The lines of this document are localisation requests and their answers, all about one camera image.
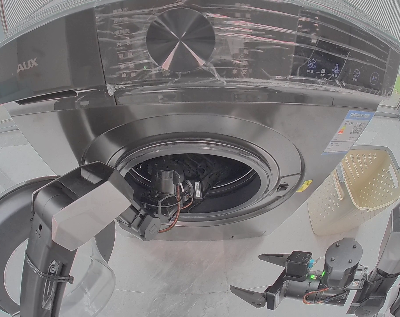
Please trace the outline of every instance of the washing machine door opening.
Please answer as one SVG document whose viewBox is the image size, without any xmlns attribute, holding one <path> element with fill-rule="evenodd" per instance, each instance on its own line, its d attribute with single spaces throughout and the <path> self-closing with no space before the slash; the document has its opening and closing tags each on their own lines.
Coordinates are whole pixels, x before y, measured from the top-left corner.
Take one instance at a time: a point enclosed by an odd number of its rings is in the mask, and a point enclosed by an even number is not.
<svg viewBox="0 0 400 317">
<path fill-rule="evenodd" d="M 229 157 L 187 153 L 163 156 L 183 170 L 182 188 L 193 196 L 190 207 L 182 214 L 207 214 L 235 209 L 249 201 L 260 189 L 257 172 L 249 165 Z M 143 161 L 125 175 L 128 183 L 136 189 L 140 199 L 143 192 L 153 185 L 149 165 L 157 159 Z"/>
</svg>

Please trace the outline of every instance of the washing machine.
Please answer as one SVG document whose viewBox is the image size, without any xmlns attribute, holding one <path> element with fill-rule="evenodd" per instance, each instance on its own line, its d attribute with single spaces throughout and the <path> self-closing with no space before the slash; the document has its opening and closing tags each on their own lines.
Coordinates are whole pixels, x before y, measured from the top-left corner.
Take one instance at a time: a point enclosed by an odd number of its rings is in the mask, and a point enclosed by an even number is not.
<svg viewBox="0 0 400 317">
<path fill-rule="evenodd" d="M 58 175 L 102 161 L 137 197 L 152 161 L 182 165 L 194 204 L 159 239 L 269 235 L 398 72 L 396 39 L 322 1 L 85 1 L 0 43 L 0 104 Z"/>
</svg>

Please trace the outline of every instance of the plastic wrap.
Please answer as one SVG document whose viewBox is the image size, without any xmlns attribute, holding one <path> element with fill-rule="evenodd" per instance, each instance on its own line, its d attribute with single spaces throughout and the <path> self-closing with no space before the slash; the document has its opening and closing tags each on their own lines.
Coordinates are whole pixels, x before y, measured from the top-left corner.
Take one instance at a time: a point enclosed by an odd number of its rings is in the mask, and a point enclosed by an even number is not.
<svg viewBox="0 0 400 317">
<path fill-rule="evenodd" d="M 214 29 L 215 47 L 196 70 L 160 66 L 146 34 L 160 15 L 190 8 Z M 311 84 L 392 93 L 400 48 L 388 34 L 308 0 L 124 0 L 95 8 L 108 92 L 149 85 Z"/>
</svg>

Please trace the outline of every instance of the transparent washing machine door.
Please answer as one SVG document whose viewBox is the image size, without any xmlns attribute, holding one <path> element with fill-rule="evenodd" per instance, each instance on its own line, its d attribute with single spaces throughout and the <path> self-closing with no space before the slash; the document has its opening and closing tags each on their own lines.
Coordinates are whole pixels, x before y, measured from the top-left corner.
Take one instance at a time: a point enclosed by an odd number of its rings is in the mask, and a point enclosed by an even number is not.
<svg viewBox="0 0 400 317">
<path fill-rule="evenodd" d="M 4 273 L 7 293 L 20 302 L 22 269 L 28 240 L 11 255 Z M 73 284 L 66 284 L 60 317 L 94 317 L 105 307 L 116 284 L 113 270 L 97 249 L 95 239 L 78 248 L 70 275 Z"/>
</svg>

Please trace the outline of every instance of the laundry basket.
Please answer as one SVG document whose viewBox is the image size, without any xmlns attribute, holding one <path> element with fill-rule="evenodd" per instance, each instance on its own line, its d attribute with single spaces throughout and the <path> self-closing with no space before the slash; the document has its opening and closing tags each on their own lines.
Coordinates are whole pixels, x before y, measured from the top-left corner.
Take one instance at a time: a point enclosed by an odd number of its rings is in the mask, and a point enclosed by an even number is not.
<svg viewBox="0 0 400 317">
<path fill-rule="evenodd" d="M 316 235 L 358 227 L 400 198 L 400 169 L 387 147 L 357 146 L 308 198 Z"/>
</svg>

